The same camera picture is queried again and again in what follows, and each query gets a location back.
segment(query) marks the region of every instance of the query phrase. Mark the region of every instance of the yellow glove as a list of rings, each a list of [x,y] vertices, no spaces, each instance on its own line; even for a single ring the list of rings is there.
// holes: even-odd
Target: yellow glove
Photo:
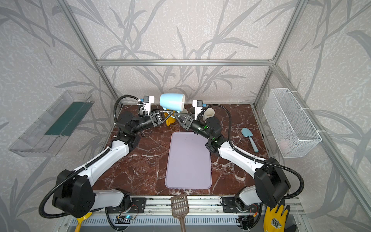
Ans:
[[[292,225],[289,228],[285,229],[286,219],[289,216],[290,206],[287,205],[285,210],[285,200],[274,207],[273,209],[267,207],[264,216],[264,232],[295,232],[296,225]]]

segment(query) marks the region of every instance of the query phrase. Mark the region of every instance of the black cable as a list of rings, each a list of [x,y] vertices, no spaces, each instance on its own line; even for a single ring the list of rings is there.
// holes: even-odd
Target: black cable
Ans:
[[[100,209],[93,209],[93,210],[90,210],[89,212],[96,212],[96,211],[99,211],[99,210],[101,210],[102,208],[100,208]]]
[[[262,216],[263,204],[260,203],[259,210],[258,210],[258,209],[256,209],[256,210],[257,210],[257,212],[259,212],[259,215],[257,216],[257,218],[256,218],[256,220],[254,221],[254,223],[252,224],[252,226],[248,228],[248,230],[252,229],[252,228],[253,228],[254,226],[256,226],[256,224],[259,222],[260,217]],[[252,218],[252,219],[247,219],[247,220],[236,218],[236,220],[237,220],[237,221],[242,221],[242,222],[247,222],[247,221],[250,221],[250,220],[254,220],[254,218]]]
[[[206,109],[203,109],[202,112],[198,115],[197,117],[197,120],[200,119],[200,117],[205,113],[205,111],[210,108],[210,107],[213,107],[213,106],[218,106],[218,107],[221,107],[223,108],[227,114],[228,114],[228,118],[229,118],[229,124],[228,124],[228,142],[229,142],[229,145],[233,148],[233,150],[235,152],[237,152],[238,154],[250,159],[250,160],[253,160],[254,162],[257,162],[257,163],[261,163],[261,164],[265,164],[265,165],[270,165],[270,166],[273,166],[273,167],[278,167],[282,170],[285,170],[285,171],[288,171],[288,172],[291,172],[292,174],[294,174],[298,179],[299,179],[299,182],[300,182],[300,185],[299,185],[299,188],[292,194],[289,194],[289,195],[285,195],[283,196],[282,199],[286,200],[286,199],[290,199],[290,198],[293,198],[293,197],[296,197],[297,195],[299,195],[303,189],[304,189],[304,180],[302,178],[302,176],[295,170],[289,168],[289,167],[286,167],[286,166],[282,166],[282,165],[279,165],[279,164],[274,164],[274,163],[271,163],[271,162],[267,162],[267,161],[263,161],[263,160],[259,160],[259,159],[255,159],[249,155],[246,155],[245,153],[243,153],[242,151],[238,150],[232,143],[232,140],[230,138],[230,133],[231,133],[231,128],[232,128],[232,117],[231,117],[231,114],[230,112],[222,105],[219,105],[219,104],[211,104],[211,105],[208,105],[206,107]]]
[[[145,116],[145,111],[143,110],[143,114],[140,114],[140,108],[141,108],[141,105],[143,105],[143,102],[138,102],[138,110],[137,110],[137,113],[138,113],[138,116],[139,117],[144,117]]]
[[[103,152],[100,156],[96,157],[94,160],[90,161],[88,164],[85,165],[85,167],[90,167],[92,166],[95,162],[97,162],[98,160],[100,160],[103,156],[105,156],[111,149],[107,149],[105,152]],[[59,189],[64,183],[66,183],[67,181],[70,181],[72,180],[75,176],[77,176],[80,172],[82,172],[83,170],[85,170],[85,168],[80,168],[79,170],[71,173],[70,175],[68,175],[63,181],[61,181],[60,183],[56,184],[54,186],[54,188],[52,188],[47,194],[46,196],[44,197],[44,199],[42,199],[40,205],[39,205],[39,214],[41,217],[43,218],[60,218],[60,217],[64,217],[64,216],[67,216],[69,215],[68,213],[58,213],[58,214],[49,214],[49,213],[46,213],[45,210],[44,210],[44,207],[45,207],[45,204],[46,202],[48,201],[48,199],[53,195],[53,193],[55,193],[55,191],[57,189]]]
[[[115,231],[124,231],[124,230],[126,230],[126,228],[128,227],[128,226],[126,226],[126,228],[125,229],[123,229],[123,230],[119,230],[118,229],[118,227],[116,227],[113,223],[112,223],[112,221],[111,221],[111,219],[109,218],[109,215],[108,215],[108,208],[106,207],[106,208],[104,208],[105,209],[105,211],[106,211],[106,217],[107,217],[107,221],[108,221],[108,224],[115,230]]]
[[[124,99],[124,98],[133,98],[133,99],[135,99],[135,100],[139,100],[139,98],[137,98],[137,97],[135,97],[135,96],[131,96],[131,95],[123,95],[123,96],[119,97],[119,98],[117,99],[117,101],[115,102],[115,104],[114,104],[114,121],[115,121],[115,123],[117,123],[117,106],[118,106],[118,104],[120,103],[120,101],[121,101],[122,99]]]
[[[116,138],[120,136],[120,133],[121,133],[121,129],[118,128],[118,133],[117,133]],[[113,138],[113,139],[111,140],[111,143],[109,144],[110,147],[112,147],[112,143],[113,143],[114,141],[116,141],[116,138]]]
[[[257,216],[257,219],[256,219],[256,221],[254,222],[254,224],[251,226],[251,227],[249,227],[249,229],[252,229],[254,226],[256,226],[256,224],[259,222],[259,220],[260,220],[260,217],[262,216],[262,210],[263,210],[263,204],[262,203],[260,203],[260,207],[259,207],[259,215]]]

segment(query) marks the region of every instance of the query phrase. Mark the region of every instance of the leaf pattern wallpaper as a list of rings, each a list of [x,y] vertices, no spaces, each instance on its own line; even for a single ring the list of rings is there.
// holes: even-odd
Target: leaf pattern wallpaper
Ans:
[[[278,64],[360,179],[371,190],[371,1],[308,4]],[[306,180],[299,196],[314,231],[371,231],[371,223],[327,154],[317,145],[305,157],[280,157],[262,112],[272,77],[257,106],[280,162]]]
[[[293,1],[69,0],[99,59],[271,59]],[[120,94],[252,103],[264,66],[106,66]]]
[[[0,231],[51,231],[37,209],[59,172],[96,155],[112,129],[114,98],[57,5],[0,2]],[[56,157],[21,157],[9,146],[66,90],[95,101]],[[59,210],[48,204],[47,212]]]

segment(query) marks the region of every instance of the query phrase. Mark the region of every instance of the brown marble surface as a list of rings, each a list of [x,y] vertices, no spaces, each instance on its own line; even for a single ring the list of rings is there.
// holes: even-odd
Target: brown marble surface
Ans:
[[[224,105],[232,115],[231,138],[238,147],[252,153],[249,138],[241,134],[246,127],[253,133],[253,140],[259,149],[258,156],[267,158],[267,151],[258,129],[251,105]],[[214,107],[215,116],[223,126],[222,135],[227,137],[227,113]],[[121,112],[131,111],[135,115],[137,106],[126,105]],[[109,142],[116,135],[118,128],[114,128]],[[170,148],[171,135],[175,131],[185,131],[174,123],[169,127],[163,124],[160,127],[141,132],[142,139],[138,147],[127,156],[110,167],[95,183],[94,190],[120,188],[132,195],[175,195],[179,192],[192,195],[234,195],[245,186],[254,185],[254,179],[232,162],[211,154],[212,185],[209,189],[169,189],[165,186],[165,175]]]

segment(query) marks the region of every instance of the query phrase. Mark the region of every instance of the green strip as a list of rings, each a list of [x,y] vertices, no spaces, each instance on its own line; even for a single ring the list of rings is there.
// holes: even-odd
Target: green strip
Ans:
[[[73,102],[49,128],[45,135],[71,136],[92,105],[93,102]]]

